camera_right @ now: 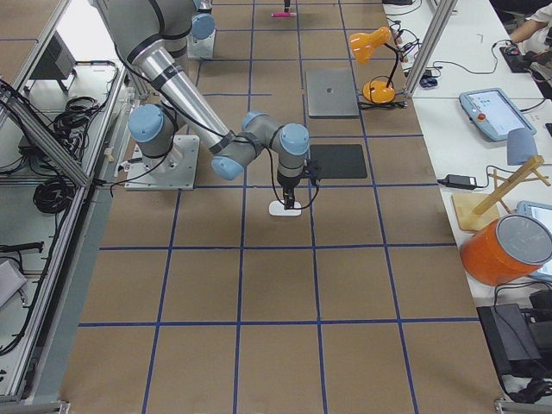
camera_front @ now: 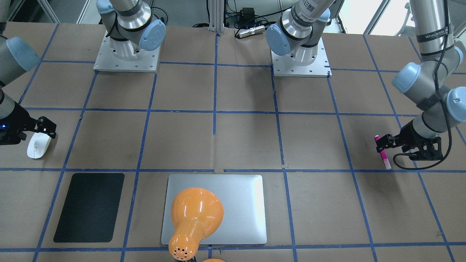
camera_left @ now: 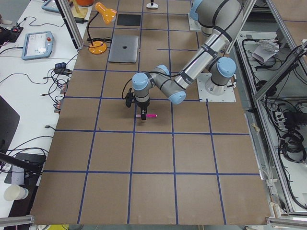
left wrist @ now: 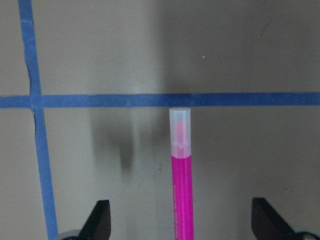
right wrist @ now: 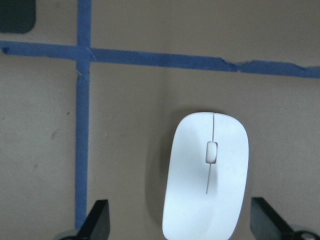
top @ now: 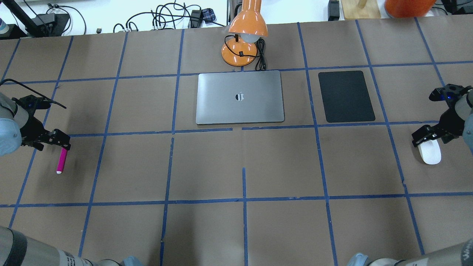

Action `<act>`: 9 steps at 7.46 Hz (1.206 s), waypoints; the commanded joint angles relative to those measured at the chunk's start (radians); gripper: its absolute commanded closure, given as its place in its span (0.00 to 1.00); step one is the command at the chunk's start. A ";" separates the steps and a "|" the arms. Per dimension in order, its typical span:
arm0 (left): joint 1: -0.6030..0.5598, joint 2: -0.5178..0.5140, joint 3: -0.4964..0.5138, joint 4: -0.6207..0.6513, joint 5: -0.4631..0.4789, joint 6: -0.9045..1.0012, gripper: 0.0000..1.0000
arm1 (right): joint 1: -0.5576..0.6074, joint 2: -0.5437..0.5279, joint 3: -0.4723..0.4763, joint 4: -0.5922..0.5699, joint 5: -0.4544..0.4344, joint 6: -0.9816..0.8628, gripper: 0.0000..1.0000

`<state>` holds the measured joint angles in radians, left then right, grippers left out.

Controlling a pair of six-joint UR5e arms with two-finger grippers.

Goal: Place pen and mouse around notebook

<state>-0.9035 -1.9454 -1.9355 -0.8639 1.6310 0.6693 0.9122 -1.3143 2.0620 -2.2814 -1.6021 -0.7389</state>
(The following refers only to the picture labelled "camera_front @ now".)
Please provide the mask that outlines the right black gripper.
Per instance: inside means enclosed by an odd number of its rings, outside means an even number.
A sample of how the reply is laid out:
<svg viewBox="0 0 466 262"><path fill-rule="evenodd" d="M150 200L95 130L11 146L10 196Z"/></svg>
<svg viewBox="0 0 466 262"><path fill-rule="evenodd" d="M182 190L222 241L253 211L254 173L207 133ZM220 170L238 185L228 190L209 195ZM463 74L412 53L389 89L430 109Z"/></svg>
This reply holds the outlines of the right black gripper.
<svg viewBox="0 0 466 262"><path fill-rule="evenodd" d="M1 119L0 124L7 124L14 130L43 133L52 139L56 138L57 125L53 121L45 116L38 119L31 118L28 111L18 103L15 104L13 111L7 117Z"/></svg>

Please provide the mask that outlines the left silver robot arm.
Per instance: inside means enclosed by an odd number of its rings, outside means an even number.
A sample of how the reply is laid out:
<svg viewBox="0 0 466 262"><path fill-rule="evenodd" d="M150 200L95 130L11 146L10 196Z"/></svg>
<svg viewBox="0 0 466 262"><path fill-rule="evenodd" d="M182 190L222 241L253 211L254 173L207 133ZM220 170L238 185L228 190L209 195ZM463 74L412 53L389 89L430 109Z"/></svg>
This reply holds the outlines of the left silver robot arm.
<svg viewBox="0 0 466 262"><path fill-rule="evenodd" d="M396 136L387 134L376 142L377 151L401 147L403 152L418 148L435 153L441 149L440 134L465 121L465 87L449 88L444 81L463 61L454 45L452 25L445 0L411 0L421 63L408 63L392 81L422 114ZM266 30L271 51L289 55L298 47L312 47L321 35L313 29L318 20L328 20L331 0L300 0L287 9L281 19Z"/></svg>

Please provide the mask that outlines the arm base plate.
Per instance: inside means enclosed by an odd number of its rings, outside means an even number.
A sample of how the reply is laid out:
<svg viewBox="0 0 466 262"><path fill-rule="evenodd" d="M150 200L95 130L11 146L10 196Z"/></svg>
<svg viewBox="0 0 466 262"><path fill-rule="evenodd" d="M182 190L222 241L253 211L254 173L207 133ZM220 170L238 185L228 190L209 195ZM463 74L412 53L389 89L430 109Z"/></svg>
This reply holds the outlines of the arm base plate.
<svg viewBox="0 0 466 262"><path fill-rule="evenodd" d="M270 51L273 74L280 77L327 78L332 76L322 38L311 48L298 47L287 55Z"/></svg>
<svg viewBox="0 0 466 262"><path fill-rule="evenodd" d="M111 37L103 40L95 59L94 70L100 72L148 72L158 68L160 47L147 51L131 41L116 41Z"/></svg>

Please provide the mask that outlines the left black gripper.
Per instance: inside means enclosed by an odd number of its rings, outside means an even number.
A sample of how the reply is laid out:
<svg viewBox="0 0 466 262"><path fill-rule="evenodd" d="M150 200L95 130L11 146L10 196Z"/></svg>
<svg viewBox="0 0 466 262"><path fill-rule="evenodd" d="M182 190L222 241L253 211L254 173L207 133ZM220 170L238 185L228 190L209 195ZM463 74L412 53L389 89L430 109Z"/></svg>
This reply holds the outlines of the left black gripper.
<svg viewBox="0 0 466 262"><path fill-rule="evenodd" d="M414 129L413 122L404 125L396 136L391 134L376 136L377 152L397 147L401 147L402 151L408 151L409 149L418 149L419 151L436 150L437 139L427 139L418 134Z"/></svg>

